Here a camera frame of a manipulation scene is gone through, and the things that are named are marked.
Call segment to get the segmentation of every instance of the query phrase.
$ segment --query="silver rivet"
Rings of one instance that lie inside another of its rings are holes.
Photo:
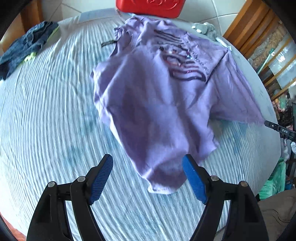
[[[48,187],[49,187],[49,188],[52,188],[54,185],[55,185],[55,182],[50,182],[50,183],[48,184]]]
[[[212,175],[211,176],[211,180],[214,181],[214,182],[216,182],[216,181],[219,180],[219,178],[217,176],[215,176],[215,175]]]
[[[241,181],[241,185],[242,185],[243,187],[247,187],[247,186],[248,186],[248,183],[245,182],[245,181]]]
[[[81,182],[84,182],[85,181],[85,177],[84,176],[78,177],[77,178],[77,181],[80,182],[80,183]]]

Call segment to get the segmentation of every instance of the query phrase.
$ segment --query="blue rubber pad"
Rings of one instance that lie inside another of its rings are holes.
[[[188,181],[192,187],[192,190],[196,196],[196,198],[202,201],[203,204],[207,202],[207,195],[205,185],[198,176],[198,173],[194,170],[193,165],[191,164],[188,156],[183,157],[183,170],[185,175],[188,178]]]
[[[89,198],[89,204],[92,205],[96,200],[99,200],[102,191],[105,187],[105,184],[108,180],[108,177],[113,168],[113,158],[112,156],[108,155],[104,165],[102,166],[101,170],[99,171],[96,179],[92,183],[91,186],[91,196]]]

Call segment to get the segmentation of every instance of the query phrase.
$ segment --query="red lid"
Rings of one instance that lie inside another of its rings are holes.
[[[122,12],[154,15],[163,18],[177,18],[185,0],[116,0]]]

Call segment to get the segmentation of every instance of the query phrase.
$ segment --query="purple shirt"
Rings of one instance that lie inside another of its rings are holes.
[[[91,74],[94,103],[150,192],[174,192],[186,180],[182,157],[199,162],[216,149],[209,117],[263,124],[227,48],[142,16],[115,37],[113,53]]]

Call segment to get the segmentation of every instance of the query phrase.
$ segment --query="white floor tile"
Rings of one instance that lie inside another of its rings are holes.
[[[193,23],[199,23],[216,16],[216,11],[211,0],[186,0],[179,18]]]
[[[49,21],[54,12],[57,10],[58,6],[61,4],[62,0],[42,0],[42,14],[46,21]]]
[[[63,3],[80,12],[115,7],[115,0],[63,0]]]
[[[64,4],[59,5],[55,13],[53,14],[52,18],[50,19],[51,21],[61,21],[66,18],[71,18],[80,15],[80,12],[65,6]]]
[[[218,21],[220,23],[221,27],[221,33],[222,35],[226,32],[230,24],[233,22],[237,14],[229,14],[229,15],[224,15],[224,16],[219,16]]]
[[[217,9],[217,15],[238,13],[246,0],[213,0]]]
[[[218,18],[211,18],[206,21],[202,21],[201,23],[205,23],[205,22],[208,22],[208,23],[214,25],[216,28],[217,34],[221,35],[221,30],[220,30]]]

